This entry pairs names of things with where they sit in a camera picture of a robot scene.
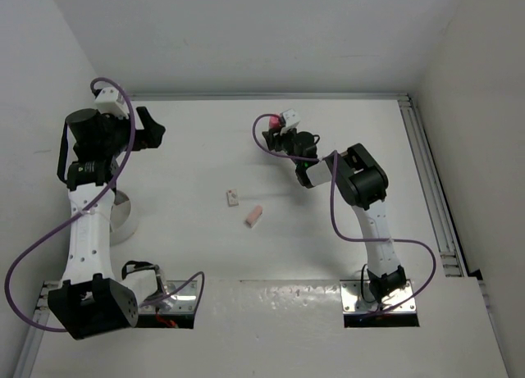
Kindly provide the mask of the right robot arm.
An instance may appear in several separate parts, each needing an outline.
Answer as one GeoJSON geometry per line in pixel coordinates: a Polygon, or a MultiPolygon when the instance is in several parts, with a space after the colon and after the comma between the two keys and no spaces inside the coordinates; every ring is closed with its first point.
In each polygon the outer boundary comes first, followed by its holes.
{"type": "Polygon", "coordinates": [[[299,183],[311,189],[334,182],[344,201],[354,210],[367,252],[369,291],[380,303],[405,286],[406,275],[396,256],[386,220],[388,178],[368,150],[360,143],[343,153],[320,159],[318,137],[295,128],[283,132],[274,127],[262,132],[267,149],[291,157],[299,183]]]}

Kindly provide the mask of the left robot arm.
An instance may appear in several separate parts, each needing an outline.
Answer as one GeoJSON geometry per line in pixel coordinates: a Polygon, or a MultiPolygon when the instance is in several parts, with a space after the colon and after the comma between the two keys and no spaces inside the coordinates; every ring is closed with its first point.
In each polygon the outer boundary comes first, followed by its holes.
{"type": "Polygon", "coordinates": [[[140,304],[162,291],[157,265],[129,261],[118,280],[110,258],[116,159],[127,148],[158,148],[166,131],[146,107],[136,111],[143,125],[136,132],[128,117],[92,108],[65,120],[77,158],[69,166],[60,165],[57,173],[68,189],[73,222],[66,269],[48,296],[48,306],[76,340],[136,326],[140,304]]]}

